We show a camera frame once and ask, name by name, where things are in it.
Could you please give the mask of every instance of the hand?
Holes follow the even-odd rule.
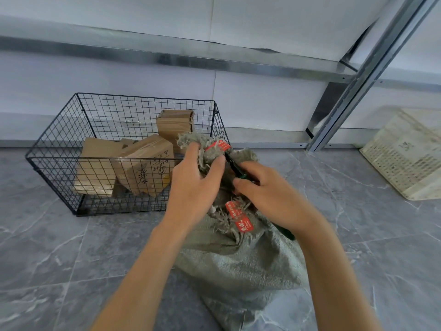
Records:
[[[191,143],[173,169],[173,181],[163,222],[191,230],[210,209],[221,185],[225,157],[213,161],[205,178],[198,169],[199,144]]]
[[[245,161],[240,166],[256,178],[260,185],[250,180],[233,180],[236,191],[245,195],[271,222],[296,234],[306,228],[312,218],[322,215],[273,168],[255,161]]]

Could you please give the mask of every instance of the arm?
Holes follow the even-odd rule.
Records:
[[[187,234],[212,205],[221,183],[225,157],[218,157],[201,178],[199,144],[191,143],[184,160],[173,170],[167,210],[161,223],[117,291],[92,325],[91,331],[152,330],[165,286]]]
[[[289,229],[299,242],[318,329],[382,330],[343,247],[322,214],[272,168],[251,161],[242,163],[242,167],[256,177],[260,186],[236,178],[236,190],[270,221]]]

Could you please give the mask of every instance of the black wire basket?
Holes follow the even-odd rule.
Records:
[[[95,171],[96,174],[106,174],[106,170],[112,167],[111,158],[80,158],[86,138],[144,139],[158,133],[156,118],[163,109],[193,110],[193,131],[229,143],[218,106],[213,100],[76,93],[30,148],[26,159],[76,216],[163,211],[167,206],[169,184],[153,193],[137,195],[118,183],[113,190],[104,190],[101,194],[81,194],[74,188],[79,163],[90,161],[89,164],[95,166],[98,163],[102,172]],[[182,156],[179,158],[178,155],[173,159],[132,160],[147,163],[151,171],[171,171],[180,159]],[[146,177],[149,172],[144,170],[139,174]],[[88,188],[102,189],[102,183],[97,187],[91,182]]]

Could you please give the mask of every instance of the person's right hand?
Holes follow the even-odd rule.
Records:
[[[255,161],[245,161],[240,166],[256,178],[260,185],[235,178],[233,184],[236,191],[249,198],[271,222],[296,234],[314,218],[322,217],[275,169]]]

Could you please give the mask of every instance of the forearm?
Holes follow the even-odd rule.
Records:
[[[187,235],[164,220],[152,231],[121,285],[102,310],[91,331],[151,330],[162,291]]]
[[[323,330],[381,330],[331,225],[317,211],[294,232],[306,260],[317,325]]]

